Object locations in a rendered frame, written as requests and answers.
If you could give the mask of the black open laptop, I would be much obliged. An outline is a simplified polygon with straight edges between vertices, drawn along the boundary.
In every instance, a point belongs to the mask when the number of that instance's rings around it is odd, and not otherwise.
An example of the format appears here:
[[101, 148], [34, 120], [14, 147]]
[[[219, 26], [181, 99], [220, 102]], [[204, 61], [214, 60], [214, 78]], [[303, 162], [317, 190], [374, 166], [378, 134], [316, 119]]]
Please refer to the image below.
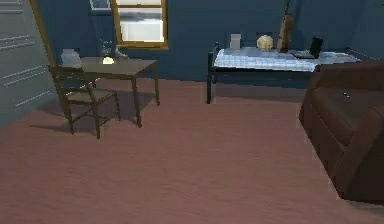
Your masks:
[[322, 44], [323, 40], [320, 37], [314, 36], [309, 50], [296, 51], [292, 55], [297, 59], [317, 59], [320, 55]]

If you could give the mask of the brown wooden table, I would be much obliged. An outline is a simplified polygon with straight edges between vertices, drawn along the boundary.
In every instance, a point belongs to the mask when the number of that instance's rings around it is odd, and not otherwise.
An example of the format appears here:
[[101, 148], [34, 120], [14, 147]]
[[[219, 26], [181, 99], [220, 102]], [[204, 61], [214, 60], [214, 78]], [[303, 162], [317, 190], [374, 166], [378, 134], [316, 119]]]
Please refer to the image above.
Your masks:
[[137, 79], [147, 71], [151, 71], [151, 74], [153, 75], [156, 104], [160, 105], [156, 60], [115, 59], [112, 64], [104, 64], [103, 57], [84, 57], [81, 59], [81, 63], [84, 73], [90, 78], [129, 80], [131, 82], [136, 124], [139, 128], [142, 127], [142, 119], [138, 99]]

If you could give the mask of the black framed bed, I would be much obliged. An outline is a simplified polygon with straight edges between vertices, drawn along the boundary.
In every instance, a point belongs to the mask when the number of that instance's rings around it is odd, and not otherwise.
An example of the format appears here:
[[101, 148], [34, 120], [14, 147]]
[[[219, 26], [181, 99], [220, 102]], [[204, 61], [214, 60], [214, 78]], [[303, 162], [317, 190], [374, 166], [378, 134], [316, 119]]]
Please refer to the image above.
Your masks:
[[208, 52], [206, 103], [212, 101], [212, 85], [217, 82], [220, 73], [257, 73], [257, 72], [313, 72], [317, 65], [358, 62], [359, 58], [341, 52], [321, 52], [317, 59], [297, 59], [297, 50], [278, 53], [272, 49], [261, 51], [256, 47], [240, 49], [221, 48], [216, 42]]

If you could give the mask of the grey desk lamp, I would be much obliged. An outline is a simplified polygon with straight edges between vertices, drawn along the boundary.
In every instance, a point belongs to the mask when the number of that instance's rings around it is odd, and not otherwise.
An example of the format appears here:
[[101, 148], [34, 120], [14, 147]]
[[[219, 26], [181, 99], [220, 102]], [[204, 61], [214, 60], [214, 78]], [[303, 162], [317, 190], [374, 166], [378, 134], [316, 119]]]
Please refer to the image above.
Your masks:
[[116, 46], [112, 41], [101, 39], [100, 42], [102, 44], [101, 54], [103, 56], [110, 56], [112, 58], [123, 59], [123, 60], [127, 60], [129, 58], [128, 55], [120, 52], [119, 47]]

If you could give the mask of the beige round ball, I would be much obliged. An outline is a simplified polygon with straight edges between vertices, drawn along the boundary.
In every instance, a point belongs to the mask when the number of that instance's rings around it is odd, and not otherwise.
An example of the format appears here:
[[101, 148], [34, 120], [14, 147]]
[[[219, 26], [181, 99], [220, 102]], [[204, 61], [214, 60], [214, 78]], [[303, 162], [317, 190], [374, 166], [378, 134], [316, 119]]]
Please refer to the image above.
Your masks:
[[268, 35], [262, 35], [257, 39], [257, 47], [262, 51], [270, 51], [273, 48], [273, 39]]

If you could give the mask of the wooden framed window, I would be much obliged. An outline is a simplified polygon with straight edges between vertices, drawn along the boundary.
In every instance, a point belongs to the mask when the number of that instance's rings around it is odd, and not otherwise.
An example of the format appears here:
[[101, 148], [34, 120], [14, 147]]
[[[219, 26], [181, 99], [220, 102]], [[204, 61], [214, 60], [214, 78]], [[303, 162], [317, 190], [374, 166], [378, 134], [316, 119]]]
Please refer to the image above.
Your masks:
[[167, 0], [109, 0], [121, 48], [167, 49]]

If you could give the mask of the brown wooden chair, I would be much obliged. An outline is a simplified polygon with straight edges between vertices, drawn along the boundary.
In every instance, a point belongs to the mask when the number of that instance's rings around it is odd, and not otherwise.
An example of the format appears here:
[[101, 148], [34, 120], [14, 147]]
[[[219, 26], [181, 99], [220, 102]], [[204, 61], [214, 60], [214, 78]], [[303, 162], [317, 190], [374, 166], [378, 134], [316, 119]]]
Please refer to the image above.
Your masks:
[[[100, 128], [106, 122], [116, 117], [121, 119], [120, 103], [116, 90], [98, 88], [94, 81], [86, 76], [82, 68], [48, 65], [56, 93], [68, 121], [71, 134], [74, 134], [74, 123], [82, 117], [92, 117], [95, 122], [96, 137], [100, 138]], [[109, 99], [114, 99], [115, 111], [110, 116], [101, 116], [99, 106]], [[80, 115], [72, 115], [71, 106], [87, 106], [88, 109]]]

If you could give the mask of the brown wooden baseball bat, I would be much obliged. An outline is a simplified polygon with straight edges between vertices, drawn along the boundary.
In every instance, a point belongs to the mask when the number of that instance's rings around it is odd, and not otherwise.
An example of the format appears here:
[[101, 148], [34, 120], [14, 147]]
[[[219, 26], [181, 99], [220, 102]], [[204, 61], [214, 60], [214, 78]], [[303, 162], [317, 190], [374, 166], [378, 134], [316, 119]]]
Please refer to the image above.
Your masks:
[[279, 53], [287, 53], [291, 41], [291, 32], [294, 24], [294, 15], [289, 12], [291, 0], [286, 0], [284, 15], [281, 22], [280, 33], [276, 49]]

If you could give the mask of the pale grey round vase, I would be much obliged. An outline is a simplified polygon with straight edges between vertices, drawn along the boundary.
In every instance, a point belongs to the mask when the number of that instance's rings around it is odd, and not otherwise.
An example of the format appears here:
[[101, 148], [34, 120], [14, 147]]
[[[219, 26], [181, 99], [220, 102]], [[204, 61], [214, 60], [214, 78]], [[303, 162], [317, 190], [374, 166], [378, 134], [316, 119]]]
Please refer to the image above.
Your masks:
[[81, 59], [74, 49], [64, 49], [61, 54], [62, 65], [66, 67], [81, 67]]

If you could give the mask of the dark brown sofa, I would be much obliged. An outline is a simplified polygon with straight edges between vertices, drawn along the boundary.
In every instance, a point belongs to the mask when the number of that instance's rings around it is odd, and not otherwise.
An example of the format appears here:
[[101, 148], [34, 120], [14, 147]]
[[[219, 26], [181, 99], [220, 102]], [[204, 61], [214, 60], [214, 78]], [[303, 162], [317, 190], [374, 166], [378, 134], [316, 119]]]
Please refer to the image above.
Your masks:
[[299, 120], [339, 197], [384, 205], [384, 60], [316, 66]]

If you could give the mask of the grey panelled room door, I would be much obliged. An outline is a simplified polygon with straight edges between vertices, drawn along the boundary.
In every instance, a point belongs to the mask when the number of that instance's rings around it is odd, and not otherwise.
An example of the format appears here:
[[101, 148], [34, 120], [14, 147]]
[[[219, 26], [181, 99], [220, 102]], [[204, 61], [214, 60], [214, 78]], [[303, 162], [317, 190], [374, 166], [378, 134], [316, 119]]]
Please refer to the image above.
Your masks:
[[29, 0], [0, 0], [0, 127], [54, 98], [43, 40]]

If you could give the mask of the framed wall picture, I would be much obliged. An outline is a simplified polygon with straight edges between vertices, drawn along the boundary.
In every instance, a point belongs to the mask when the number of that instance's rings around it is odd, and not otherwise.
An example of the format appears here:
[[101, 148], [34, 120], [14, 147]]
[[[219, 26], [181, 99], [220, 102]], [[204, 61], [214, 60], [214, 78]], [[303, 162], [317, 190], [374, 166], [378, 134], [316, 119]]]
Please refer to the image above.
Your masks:
[[110, 2], [109, 0], [89, 0], [90, 7], [92, 10], [109, 10]]

